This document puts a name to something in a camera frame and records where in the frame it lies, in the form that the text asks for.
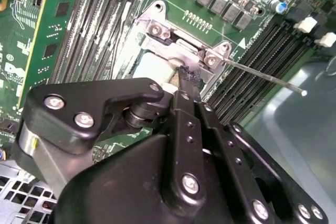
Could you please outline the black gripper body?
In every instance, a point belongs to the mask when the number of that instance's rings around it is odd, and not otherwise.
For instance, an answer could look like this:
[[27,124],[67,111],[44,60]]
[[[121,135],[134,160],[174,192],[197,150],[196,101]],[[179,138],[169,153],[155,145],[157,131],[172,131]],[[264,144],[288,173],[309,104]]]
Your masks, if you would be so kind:
[[247,223],[214,158],[203,153],[207,197],[191,217],[177,215],[161,195],[167,137],[146,138],[95,163],[62,190],[53,223]]

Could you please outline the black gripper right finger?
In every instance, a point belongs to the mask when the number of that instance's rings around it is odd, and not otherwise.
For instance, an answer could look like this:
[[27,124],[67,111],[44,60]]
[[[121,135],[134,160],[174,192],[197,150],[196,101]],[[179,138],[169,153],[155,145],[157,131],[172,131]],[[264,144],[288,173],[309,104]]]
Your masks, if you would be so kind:
[[239,124],[221,125],[200,98],[200,73],[190,73],[202,126],[208,201],[194,223],[327,223],[325,211]]

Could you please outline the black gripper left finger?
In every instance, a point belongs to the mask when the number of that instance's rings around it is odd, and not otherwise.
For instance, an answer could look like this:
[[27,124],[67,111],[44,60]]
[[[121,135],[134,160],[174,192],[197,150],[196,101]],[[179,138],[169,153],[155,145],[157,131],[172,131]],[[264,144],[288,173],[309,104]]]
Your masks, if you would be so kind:
[[167,137],[161,195],[173,210],[200,210],[207,193],[201,124],[195,115],[190,73],[178,69],[169,93],[149,78],[119,79],[32,88],[16,142],[19,165],[40,173],[57,202],[79,173],[117,152],[156,136]]

